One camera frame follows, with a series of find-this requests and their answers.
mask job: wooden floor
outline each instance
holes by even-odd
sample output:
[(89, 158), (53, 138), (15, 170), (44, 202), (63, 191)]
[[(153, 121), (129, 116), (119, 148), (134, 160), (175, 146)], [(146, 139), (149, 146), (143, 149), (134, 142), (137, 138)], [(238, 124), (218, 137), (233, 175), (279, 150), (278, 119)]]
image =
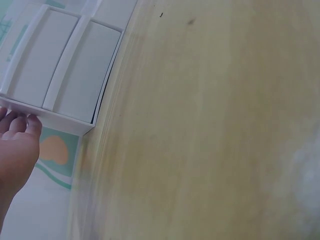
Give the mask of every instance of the wooden floor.
[(138, 0), (72, 240), (320, 239), (320, 2)]

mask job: green stripe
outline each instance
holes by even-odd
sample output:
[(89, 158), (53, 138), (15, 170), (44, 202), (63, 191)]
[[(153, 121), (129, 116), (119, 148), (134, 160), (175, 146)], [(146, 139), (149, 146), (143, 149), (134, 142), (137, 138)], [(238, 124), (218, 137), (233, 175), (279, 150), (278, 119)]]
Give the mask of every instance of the green stripe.
[(0, 19), (2, 19), (6, 13), (8, 8), (11, 6), (13, 3), (13, 0), (1, 0), (0, 1)]
[(71, 190), (71, 185), (67, 184), (61, 180), (59, 180), (58, 178), (56, 178), (55, 176), (52, 175), (51, 172), (49, 172), (44, 166), (40, 165), (39, 163), (36, 163), (35, 168), (40, 169), (41, 171), (43, 171), (52, 181), (54, 181), (56, 184)]
[(4, 17), (0, 18), (0, 47), (2, 45), (2, 42), (5, 39), (5, 36), (9, 32), (11, 25), (12, 25), (11, 20), (4, 20)]
[(60, 8), (60, 9), (65, 9), (66, 6), (61, 4), (60, 2), (54, 1), (54, 0), (46, 0), (45, 4), (48, 4), (52, 7)]
[(24, 36), (27, 28), (28, 28), (28, 25), (26, 24), (26, 25), (24, 25), (23, 28), (21, 29), (21, 31), (20, 31), (20, 33), (19, 33), (19, 36), (16, 38), (15, 43), (14, 43), (13, 47), (11, 48), (10, 55), (9, 55), (8, 58), (6, 59), (7, 62), (10, 62), (12, 56), (15, 54), (15, 51), (16, 51), (16, 49), (17, 49), (17, 47), (18, 47), (18, 45), (19, 45), (22, 37)]

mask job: white drawer unit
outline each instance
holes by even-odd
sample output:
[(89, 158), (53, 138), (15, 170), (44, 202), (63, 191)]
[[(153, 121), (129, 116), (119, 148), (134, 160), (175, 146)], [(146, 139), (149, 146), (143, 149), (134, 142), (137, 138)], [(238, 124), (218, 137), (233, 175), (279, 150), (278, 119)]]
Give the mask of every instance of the white drawer unit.
[(4, 94), (42, 107), (50, 81), (78, 18), (48, 10), (32, 34)]
[(0, 45), (0, 106), (82, 136), (96, 125), (137, 0), (83, 0), (76, 12), (71, 2), (65, 10), (13, 1), (18, 16)]
[[(116, 30), (90, 21), (62, 82), (55, 78), (53, 80), (61, 82), (60, 87), (52, 81), (43, 108), (91, 123), (120, 35)], [(57, 92), (58, 89), (59, 93), (52, 97), (51, 92)]]

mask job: white plastic drawer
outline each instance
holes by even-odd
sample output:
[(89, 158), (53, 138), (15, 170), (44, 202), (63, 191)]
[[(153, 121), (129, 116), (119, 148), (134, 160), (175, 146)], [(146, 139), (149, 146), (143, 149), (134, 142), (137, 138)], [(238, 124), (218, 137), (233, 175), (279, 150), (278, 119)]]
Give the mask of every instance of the white plastic drawer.
[(51, 100), (47, 101), (47, 98), (56, 91), (55, 76), (43, 108), (90, 123), (120, 35), (116, 30), (88, 22), (65, 72), (53, 109), (48, 107)]
[(21, 38), (24, 36), (30, 22), (39, 9), (40, 5), (27, 4), (13, 26), (11, 26), (3, 44), (0, 46), (0, 86), (2, 86), (4, 76)]
[(60, 56), (77, 21), (75, 16), (51, 9), (45, 12), (16, 67), (7, 98), (42, 107)]
[(94, 18), (124, 30), (136, 3), (137, 0), (103, 0)]

